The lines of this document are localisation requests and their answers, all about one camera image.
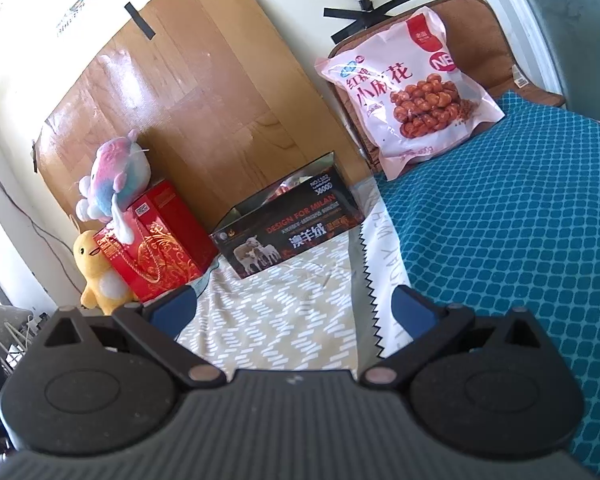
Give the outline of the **yellow duck plush toy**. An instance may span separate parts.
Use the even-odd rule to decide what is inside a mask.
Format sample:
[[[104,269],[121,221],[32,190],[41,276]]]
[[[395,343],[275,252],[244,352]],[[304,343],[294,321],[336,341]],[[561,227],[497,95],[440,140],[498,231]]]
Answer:
[[[117,308],[135,302],[137,296],[111,265],[94,239],[95,234],[94,230],[81,233],[72,248],[76,266],[86,283],[81,295],[81,306],[87,309],[99,308],[104,315],[110,315]]]

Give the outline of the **red gift bag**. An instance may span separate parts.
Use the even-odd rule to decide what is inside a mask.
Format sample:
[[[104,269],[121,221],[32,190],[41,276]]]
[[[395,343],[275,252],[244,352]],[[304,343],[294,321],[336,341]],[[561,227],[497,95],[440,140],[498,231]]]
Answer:
[[[148,188],[122,219],[132,244],[123,244],[105,226],[94,240],[141,302],[148,302],[204,275],[218,255],[209,234],[174,185],[161,180]]]

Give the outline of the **beige patterned bed sheet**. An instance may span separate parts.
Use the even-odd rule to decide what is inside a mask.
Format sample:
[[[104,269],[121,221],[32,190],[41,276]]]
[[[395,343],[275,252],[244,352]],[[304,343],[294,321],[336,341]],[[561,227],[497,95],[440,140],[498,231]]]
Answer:
[[[365,216],[350,231],[242,280],[224,257],[193,281],[194,318],[176,340],[235,370],[365,370],[412,341],[391,296],[410,281],[374,179],[352,190]]]

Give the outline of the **teal patterned bed cover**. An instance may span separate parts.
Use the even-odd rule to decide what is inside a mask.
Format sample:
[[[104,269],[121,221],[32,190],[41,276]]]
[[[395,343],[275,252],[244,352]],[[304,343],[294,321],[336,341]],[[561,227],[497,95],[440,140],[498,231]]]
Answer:
[[[539,320],[585,398],[572,455],[600,474],[600,122],[515,92],[498,106],[495,126],[377,185],[422,296]]]

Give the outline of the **pastel unicorn plush toy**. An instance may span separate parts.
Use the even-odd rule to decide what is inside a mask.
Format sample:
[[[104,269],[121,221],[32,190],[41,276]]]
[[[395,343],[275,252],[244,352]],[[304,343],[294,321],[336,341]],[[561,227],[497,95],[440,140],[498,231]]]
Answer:
[[[106,223],[118,242],[125,245],[131,245],[135,235],[123,213],[145,192],[151,177],[145,151],[137,143],[139,136],[132,129],[102,144],[90,173],[78,183],[82,196],[76,204],[78,219]]]

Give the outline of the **black open cardboard box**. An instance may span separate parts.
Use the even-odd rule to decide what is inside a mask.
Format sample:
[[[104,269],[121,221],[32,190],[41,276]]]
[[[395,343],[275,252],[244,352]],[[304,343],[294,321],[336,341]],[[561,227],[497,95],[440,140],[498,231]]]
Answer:
[[[329,152],[235,205],[211,239],[239,277],[249,278],[363,220]]]

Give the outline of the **pink fried dough snack bag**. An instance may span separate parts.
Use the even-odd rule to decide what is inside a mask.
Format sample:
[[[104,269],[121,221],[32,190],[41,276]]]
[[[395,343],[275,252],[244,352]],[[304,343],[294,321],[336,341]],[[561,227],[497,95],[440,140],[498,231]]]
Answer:
[[[488,92],[457,68],[442,19],[426,6],[318,61],[316,70],[347,95],[389,180],[504,118]]]

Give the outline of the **wooden board against wall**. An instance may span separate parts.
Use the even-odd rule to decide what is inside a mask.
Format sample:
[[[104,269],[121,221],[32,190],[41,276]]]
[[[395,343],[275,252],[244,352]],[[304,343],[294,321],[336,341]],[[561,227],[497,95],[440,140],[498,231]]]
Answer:
[[[105,141],[140,135],[207,229],[325,153],[344,180],[370,170],[256,0],[151,0],[100,50],[44,122],[36,161],[65,214]]]

